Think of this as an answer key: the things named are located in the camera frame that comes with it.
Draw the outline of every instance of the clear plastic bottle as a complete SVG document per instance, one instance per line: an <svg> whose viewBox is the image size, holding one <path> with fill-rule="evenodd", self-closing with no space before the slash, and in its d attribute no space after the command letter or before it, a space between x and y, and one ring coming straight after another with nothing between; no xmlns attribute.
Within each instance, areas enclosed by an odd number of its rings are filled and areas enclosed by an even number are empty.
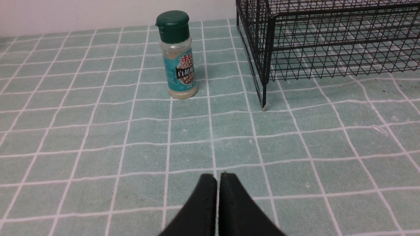
<svg viewBox="0 0 420 236"><path fill-rule="evenodd" d="M187 13L167 11L156 18L169 94L187 99L197 92Z"/></svg>

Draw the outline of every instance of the white pepper bottle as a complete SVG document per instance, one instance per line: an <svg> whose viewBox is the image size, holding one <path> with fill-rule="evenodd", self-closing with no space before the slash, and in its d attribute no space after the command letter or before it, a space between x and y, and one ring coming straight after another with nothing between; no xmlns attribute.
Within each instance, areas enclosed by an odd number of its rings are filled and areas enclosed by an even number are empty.
<svg viewBox="0 0 420 236"><path fill-rule="evenodd" d="M176 99L197 93L188 21L188 14L180 10L167 11L156 18L169 94Z"/></svg>

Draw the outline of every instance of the wire cage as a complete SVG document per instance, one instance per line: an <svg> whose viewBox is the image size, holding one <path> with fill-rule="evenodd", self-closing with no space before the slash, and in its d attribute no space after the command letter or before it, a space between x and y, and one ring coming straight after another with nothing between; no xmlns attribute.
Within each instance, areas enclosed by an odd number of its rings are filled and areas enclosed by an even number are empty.
<svg viewBox="0 0 420 236"><path fill-rule="evenodd" d="M236 0L261 106L270 80L419 68L419 11L419 0Z"/></svg>

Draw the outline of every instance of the cage frame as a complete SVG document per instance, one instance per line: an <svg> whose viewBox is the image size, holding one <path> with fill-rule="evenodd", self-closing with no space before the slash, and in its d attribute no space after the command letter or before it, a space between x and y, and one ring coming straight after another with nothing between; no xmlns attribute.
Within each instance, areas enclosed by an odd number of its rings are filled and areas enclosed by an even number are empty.
<svg viewBox="0 0 420 236"><path fill-rule="evenodd" d="M314 44L312 45L313 48L315 47L327 47L326 55L323 56L325 58L333 56L337 58L341 58L341 56L349 56L350 59L352 59L352 56L359 55L362 56L362 58L365 58L365 55L371 56L372 52L369 50L367 51L367 46L364 47L364 45L373 44L373 43L379 43L385 45L385 43L389 43L388 50L385 51L376 51L376 53L386 53L386 56L380 58L384 59L388 64L393 64L393 68L386 68L385 62L376 61L376 54L375 57L372 59L372 63L363 63L364 60L361 60L357 62L357 60L352 60L351 62L354 63L353 66L349 66L349 64L344 64L340 67L337 67L337 65L334 66L328 66L325 68L327 71L329 69L334 69L334 73L329 73L328 76L336 77L338 75L346 76L346 75L358 75L360 73L362 74L370 74L370 73L385 73L385 72L393 72L393 71L404 71L404 70L415 70L418 69L419 62L420 62L420 1L419 0L236 0L236 26L239 32L239 35L241 37L242 43L244 44L245 52L247 55L248 64L250 67L251 75L253 77L255 89L257 91L258 99L260 101L261 107L263 110L266 109L267 105L267 84L271 80L288 80L292 79L287 77L287 74L284 78L278 78L277 77L277 71L280 71L283 73L284 71L289 72L292 71L289 68L281 69L281 68L273 68L274 66L277 66L276 63L278 63L278 60L273 60L273 54L275 55L278 52L283 52L287 50L303 50L305 48L311 48L311 45L305 45L305 42L301 45L297 46L291 46L289 44L289 47L285 47L284 45L281 45L280 47L275 47L275 40L278 38L281 39L281 35L276 33L276 26L279 25L279 22L284 22L285 20L288 22L291 22L291 25L298 25L298 22L302 22L303 19L309 18L316 18L320 19L320 22L327 21L328 19L336 18L339 16L349 17L349 16L356 16L361 17L360 25L357 30L363 31L361 28L361 25L363 25L363 18L368 18L368 16L382 16L379 17L379 19L388 20L388 18L397 17L398 14L406 14L408 17L411 17L411 22L407 18L405 18L406 22L409 24L404 24L404 22L400 21L402 25L394 26L392 25L386 25L381 26L379 28L375 28L375 24L372 23L370 26L371 28L368 28L367 30L370 32L370 35L373 31L378 31L378 35L382 34L381 37L377 38L367 38L365 40L360 40L354 38L352 40L349 40L346 38L346 40L330 40L328 41L326 38L324 39L324 44ZM392 32L393 29L399 34L394 36L386 35L389 32ZM403 30L408 29L408 32L401 33ZM336 34L336 36L339 33L338 31L331 31L331 34ZM396 50L392 50L391 47L396 47L396 44L394 42L402 41L403 44L400 48L396 48ZM352 47L351 53L341 53L341 50L338 51L335 55L331 54L329 55L330 47L334 46L349 46ZM355 47L358 46L360 50L363 50L363 52L357 51L353 53L353 50ZM400 54L401 52L405 53L406 55L403 55L402 57L407 57L406 59L401 59ZM389 53L396 54L397 59L392 60L391 56L389 56ZM304 57L299 58L298 56L295 56L294 59L300 60L300 65L304 64L302 61ZM403 63L403 67L396 67L397 63ZM346 68L345 72L340 71L342 68ZM349 68L355 67L357 71L351 71L349 72ZM310 66L306 67L306 70L309 70L309 75L303 75L303 76L297 76L295 79L302 79L307 78L310 79L312 77L313 71L320 69L321 67L315 67L314 62L312 61L312 64ZM319 78L325 77L327 73L323 74L317 74ZM260 86L258 85L258 78L260 79L261 85L262 85L262 92L260 89Z"/></svg>

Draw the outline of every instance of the bottle label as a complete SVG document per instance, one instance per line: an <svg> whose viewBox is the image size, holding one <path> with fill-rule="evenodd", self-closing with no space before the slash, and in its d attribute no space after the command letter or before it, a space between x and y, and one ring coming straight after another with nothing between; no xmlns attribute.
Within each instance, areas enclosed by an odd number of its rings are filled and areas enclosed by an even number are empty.
<svg viewBox="0 0 420 236"><path fill-rule="evenodd" d="M194 60L192 50L188 50L175 59L163 57L169 88L184 92L195 86Z"/></svg>

